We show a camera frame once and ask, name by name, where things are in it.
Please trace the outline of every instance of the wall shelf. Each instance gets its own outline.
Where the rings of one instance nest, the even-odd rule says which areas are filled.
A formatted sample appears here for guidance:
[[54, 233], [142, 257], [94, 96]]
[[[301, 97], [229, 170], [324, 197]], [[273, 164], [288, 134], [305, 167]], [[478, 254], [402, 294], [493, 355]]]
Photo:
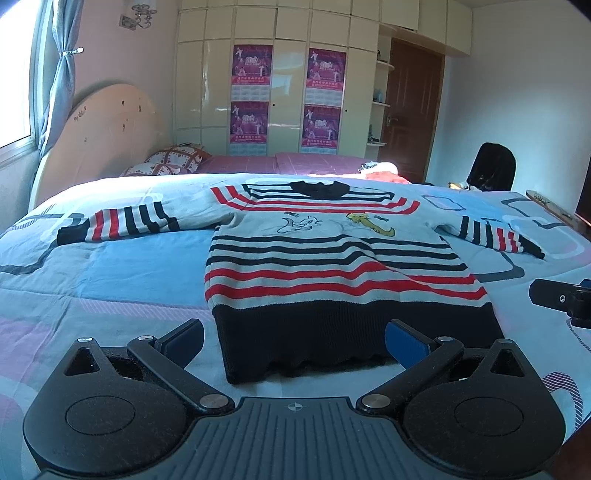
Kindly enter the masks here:
[[378, 67], [386, 67], [387, 69], [394, 70], [394, 65], [390, 65], [387, 61], [377, 60]]

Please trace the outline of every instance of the curtain tieback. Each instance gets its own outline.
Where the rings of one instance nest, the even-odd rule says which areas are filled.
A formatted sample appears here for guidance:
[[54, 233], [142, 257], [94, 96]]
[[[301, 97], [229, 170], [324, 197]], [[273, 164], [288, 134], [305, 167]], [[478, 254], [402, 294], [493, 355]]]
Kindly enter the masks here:
[[61, 52], [61, 56], [67, 57], [68, 55], [76, 55], [77, 53], [82, 53], [82, 52], [84, 52], [84, 49], [82, 47], [79, 47], [79, 48], [76, 48], [75, 50], [68, 50], [68, 51]]

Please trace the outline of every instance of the yellow cartoon character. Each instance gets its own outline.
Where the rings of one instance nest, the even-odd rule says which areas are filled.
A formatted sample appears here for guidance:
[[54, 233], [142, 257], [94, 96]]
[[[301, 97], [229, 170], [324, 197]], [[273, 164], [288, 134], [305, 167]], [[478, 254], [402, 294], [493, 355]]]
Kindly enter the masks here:
[[367, 213], [350, 213], [347, 215], [347, 218], [351, 220], [353, 223], [361, 223], [361, 225], [366, 226], [367, 228], [371, 228], [374, 232], [383, 235], [383, 236], [394, 236], [395, 231], [393, 228], [390, 230], [384, 230], [383, 228], [379, 227], [375, 223], [373, 223], [369, 219], [369, 215]]

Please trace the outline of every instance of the patterned pillow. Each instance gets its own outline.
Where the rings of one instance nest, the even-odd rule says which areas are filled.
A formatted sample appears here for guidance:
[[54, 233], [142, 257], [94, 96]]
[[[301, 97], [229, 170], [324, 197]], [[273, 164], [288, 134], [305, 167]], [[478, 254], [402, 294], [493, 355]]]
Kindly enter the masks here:
[[152, 177], [190, 173], [186, 168], [167, 163], [140, 163], [125, 170], [120, 177]]
[[207, 160], [211, 155], [202, 150], [199, 144], [174, 145], [157, 151], [146, 163], [164, 163], [178, 165], [186, 168], [189, 173], [195, 173], [197, 167], [203, 160]]

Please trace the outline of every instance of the wooden headboard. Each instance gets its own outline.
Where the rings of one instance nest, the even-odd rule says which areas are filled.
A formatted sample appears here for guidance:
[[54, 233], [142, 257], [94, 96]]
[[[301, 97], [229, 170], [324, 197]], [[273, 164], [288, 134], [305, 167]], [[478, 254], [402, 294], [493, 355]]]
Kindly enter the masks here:
[[74, 185], [118, 177], [170, 144], [160, 114], [132, 85], [105, 87], [70, 115], [55, 146], [41, 159], [29, 211]]

